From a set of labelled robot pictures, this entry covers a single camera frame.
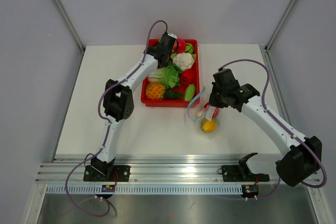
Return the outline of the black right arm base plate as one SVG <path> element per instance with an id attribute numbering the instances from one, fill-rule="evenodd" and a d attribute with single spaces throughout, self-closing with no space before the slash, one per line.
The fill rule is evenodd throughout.
<path id="1" fill-rule="evenodd" d="M 269 182 L 267 174 L 253 174 L 247 166 L 223 165 L 217 169 L 224 182 Z"/>

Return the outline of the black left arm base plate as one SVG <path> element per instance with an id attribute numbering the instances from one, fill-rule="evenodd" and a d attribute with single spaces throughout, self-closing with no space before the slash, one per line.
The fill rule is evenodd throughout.
<path id="1" fill-rule="evenodd" d="M 91 165 L 85 167 L 84 182 L 128 182 L 130 178 L 130 166 L 113 165 L 105 172 L 101 172 Z"/>

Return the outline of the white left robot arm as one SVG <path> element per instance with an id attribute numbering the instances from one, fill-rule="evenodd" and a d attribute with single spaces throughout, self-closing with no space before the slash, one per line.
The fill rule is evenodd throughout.
<path id="1" fill-rule="evenodd" d="M 107 181 L 113 176 L 118 138 L 134 110 L 133 91 L 154 70 L 167 66 L 176 43 L 176 35 L 164 33 L 158 42 L 146 48 L 143 58 L 129 72 L 106 83 L 106 90 L 99 100 L 99 106 L 104 108 L 99 116 L 106 120 L 105 137 L 98 154 L 91 159 L 91 166 L 100 180 Z"/>

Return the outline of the garlic bulb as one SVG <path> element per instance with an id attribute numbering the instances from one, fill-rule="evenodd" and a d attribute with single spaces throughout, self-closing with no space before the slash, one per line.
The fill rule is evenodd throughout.
<path id="1" fill-rule="evenodd" d="M 203 116 L 203 114 L 206 113 L 207 108 L 208 108 L 208 105 L 205 104 L 204 107 L 197 113 L 197 117 Z"/>

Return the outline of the clear zip top bag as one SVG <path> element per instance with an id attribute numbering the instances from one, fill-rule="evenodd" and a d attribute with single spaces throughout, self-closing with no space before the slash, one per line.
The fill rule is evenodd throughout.
<path id="1" fill-rule="evenodd" d="M 218 116 L 220 109 L 209 105 L 209 93 L 203 86 L 200 92 L 194 92 L 194 96 L 188 101 L 187 116 L 198 125 L 204 134 L 213 134 L 219 128 Z"/>

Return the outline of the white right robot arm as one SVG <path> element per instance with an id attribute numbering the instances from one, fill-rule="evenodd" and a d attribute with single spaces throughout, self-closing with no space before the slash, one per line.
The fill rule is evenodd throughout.
<path id="1" fill-rule="evenodd" d="M 322 143 L 313 136 L 306 137 L 297 131 L 265 102 L 251 84 L 240 85 L 230 69 L 221 68 L 214 75 L 209 105 L 217 108 L 231 107 L 252 120 L 274 142 L 279 154 L 251 153 L 241 159 L 239 176 L 244 180 L 256 174 L 277 174 L 287 185 L 295 187 L 317 171 L 327 172 L 321 162 Z"/>

